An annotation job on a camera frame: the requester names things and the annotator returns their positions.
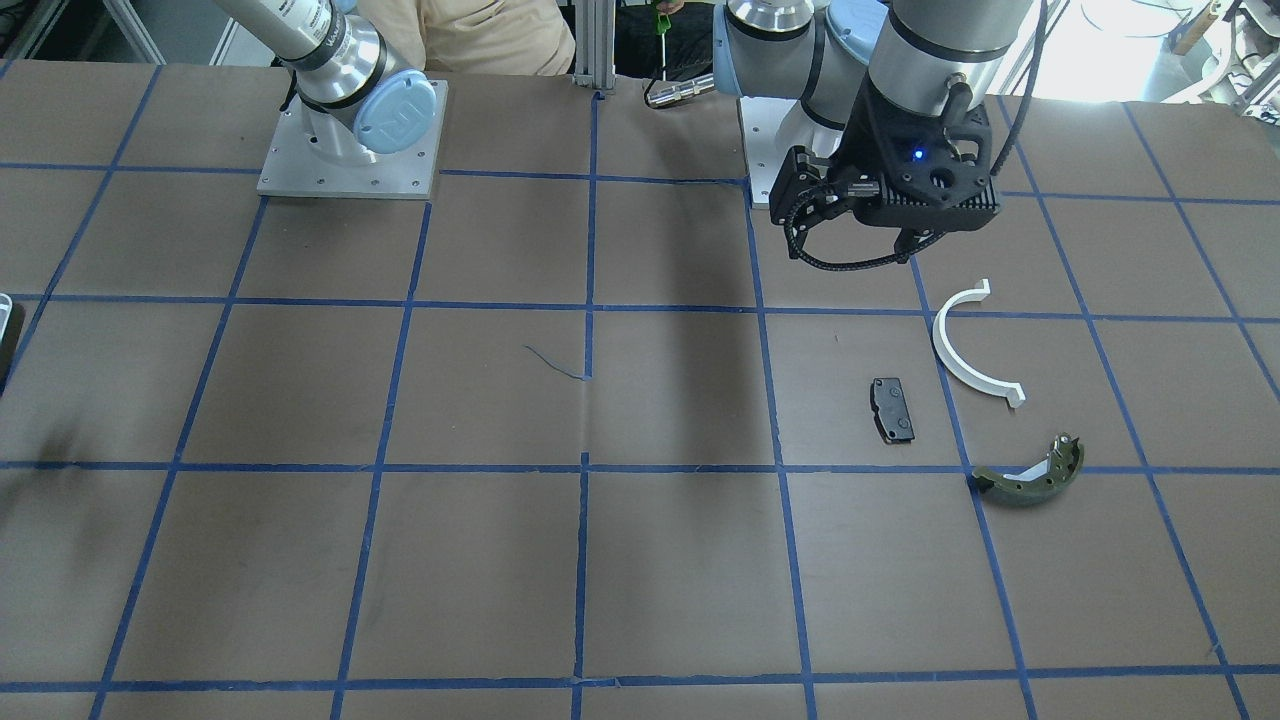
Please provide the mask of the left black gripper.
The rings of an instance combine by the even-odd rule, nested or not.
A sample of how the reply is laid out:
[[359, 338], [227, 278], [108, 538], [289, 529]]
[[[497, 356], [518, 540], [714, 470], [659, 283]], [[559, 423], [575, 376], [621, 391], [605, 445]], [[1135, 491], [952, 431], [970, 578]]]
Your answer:
[[[831, 158], [813, 150], [791, 146], [769, 191], [769, 214], [774, 225], [806, 231], [822, 222], [851, 211], [855, 190], [872, 181], [899, 190], [890, 149], [891, 135], [901, 119], [901, 108], [892, 102], [867, 72], [858, 91], [840, 145]], [[937, 243], [945, 231], [901, 229], [895, 240], [895, 261], [910, 258]]]

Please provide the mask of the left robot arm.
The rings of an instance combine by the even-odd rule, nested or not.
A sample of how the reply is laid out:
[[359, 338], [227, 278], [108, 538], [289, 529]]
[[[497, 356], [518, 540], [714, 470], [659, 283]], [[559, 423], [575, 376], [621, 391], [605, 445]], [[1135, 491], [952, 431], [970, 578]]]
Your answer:
[[[716, 88], [795, 104], [813, 138], [780, 136], [765, 192], [794, 260], [855, 272], [905, 263], [1002, 209], [996, 184], [1021, 119], [997, 145], [986, 95], [1030, 1], [726, 1], [713, 12]], [[842, 215], [897, 231], [881, 258], [828, 263], [806, 251]]]

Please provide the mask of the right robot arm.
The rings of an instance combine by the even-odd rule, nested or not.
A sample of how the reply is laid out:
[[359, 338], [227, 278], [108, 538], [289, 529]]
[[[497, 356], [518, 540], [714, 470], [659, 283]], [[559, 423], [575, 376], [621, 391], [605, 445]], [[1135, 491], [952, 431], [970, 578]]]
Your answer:
[[289, 69], [294, 94], [375, 154], [410, 149], [436, 123], [436, 91], [352, 1], [219, 1]]

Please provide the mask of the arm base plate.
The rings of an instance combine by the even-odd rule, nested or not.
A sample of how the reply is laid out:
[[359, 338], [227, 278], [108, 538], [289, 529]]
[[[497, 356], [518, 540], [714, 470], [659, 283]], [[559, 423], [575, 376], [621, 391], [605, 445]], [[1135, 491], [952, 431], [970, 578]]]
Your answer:
[[818, 158], [827, 158], [838, 147], [842, 136], [841, 129], [812, 119], [797, 99], [741, 97], [739, 115], [751, 205], [756, 210], [769, 206], [774, 181], [792, 146], [804, 146]]
[[431, 79], [435, 117], [428, 132], [407, 149], [378, 154], [358, 143], [342, 123], [293, 97], [280, 113], [257, 192], [289, 199], [429, 200], [449, 83]]

